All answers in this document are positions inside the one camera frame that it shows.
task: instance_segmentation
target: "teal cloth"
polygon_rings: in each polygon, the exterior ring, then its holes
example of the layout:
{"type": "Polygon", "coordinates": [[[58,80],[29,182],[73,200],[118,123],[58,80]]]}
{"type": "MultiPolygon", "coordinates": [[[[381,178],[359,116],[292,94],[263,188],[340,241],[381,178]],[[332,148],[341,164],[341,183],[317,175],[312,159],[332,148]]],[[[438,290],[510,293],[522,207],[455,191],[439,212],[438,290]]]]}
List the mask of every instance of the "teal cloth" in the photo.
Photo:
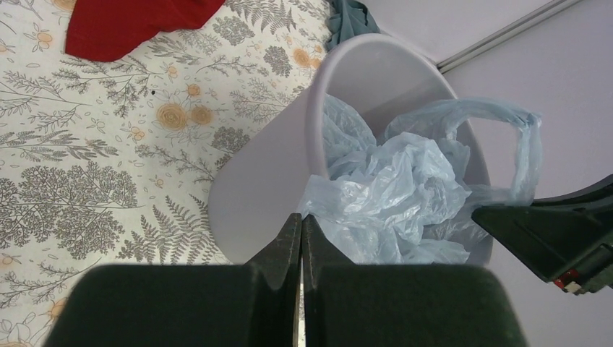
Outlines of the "teal cloth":
{"type": "Polygon", "coordinates": [[[332,37],[326,42],[326,48],[331,50],[341,42],[354,36],[369,33],[381,33],[367,7],[355,0],[332,0],[336,10],[327,22],[332,37]]]}

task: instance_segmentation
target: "red fabric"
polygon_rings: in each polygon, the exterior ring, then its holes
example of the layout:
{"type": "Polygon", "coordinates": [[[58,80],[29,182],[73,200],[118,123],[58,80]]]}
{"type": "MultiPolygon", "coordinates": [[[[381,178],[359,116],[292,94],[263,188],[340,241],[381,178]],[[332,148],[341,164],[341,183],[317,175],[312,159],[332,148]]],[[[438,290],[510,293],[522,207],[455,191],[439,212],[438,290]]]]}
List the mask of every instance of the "red fabric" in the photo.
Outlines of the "red fabric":
{"type": "Polygon", "coordinates": [[[115,61],[160,31],[198,29],[225,0],[78,0],[66,53],[115,61]]]}

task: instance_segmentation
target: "plastic bin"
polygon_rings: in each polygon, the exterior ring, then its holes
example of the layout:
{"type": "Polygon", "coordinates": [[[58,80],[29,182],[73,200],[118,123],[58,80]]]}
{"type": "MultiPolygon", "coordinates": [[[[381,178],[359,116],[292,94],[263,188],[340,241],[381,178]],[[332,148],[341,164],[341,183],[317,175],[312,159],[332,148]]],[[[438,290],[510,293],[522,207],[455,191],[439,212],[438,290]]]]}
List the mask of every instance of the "plastic bin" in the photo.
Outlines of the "plastic bin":
{"type": "MultiPolygon", "coordinates": [[[[375,136],[399,114],[455,98],[434,65],[389,36],[360,35],[332,50],[312,86],[247,143],[213,182],[211,231],[230,261],[246,262],[275,238],[295,212],[310,175],[327,177],[322,142],[326,93],[353,106],[375,136]]],[[[489,184],[468,123],[458,129],[458,140],[471,147],[466,182],[489,184]]]]}

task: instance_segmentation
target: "wall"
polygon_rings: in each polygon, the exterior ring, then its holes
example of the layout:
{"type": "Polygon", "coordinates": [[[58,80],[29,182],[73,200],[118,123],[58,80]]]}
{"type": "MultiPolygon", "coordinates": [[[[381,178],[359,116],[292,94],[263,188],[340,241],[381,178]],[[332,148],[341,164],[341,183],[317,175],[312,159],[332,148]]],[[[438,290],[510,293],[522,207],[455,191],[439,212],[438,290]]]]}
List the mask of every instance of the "wall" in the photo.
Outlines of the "wall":
{"type": "Polygon", "coordinates": [[[386,33],[435,62],[449,58],[549,0],[361,0],[386,33]]]}
{"type": "MultiPolygon", "coordinates": [[[[613,174],[613,1],[585,0],[452,70],[460,96],[513,101],[543,116],[544,168],[537,191],[555,196],[613,174]]],[[[514,134],[473,122],[492,183],[513,177],[514,134]]],[[[613,289],[574,297],[542,283],[496,244],[489,268],[505,285],[531,346],[606,346],[613,289]]]]}

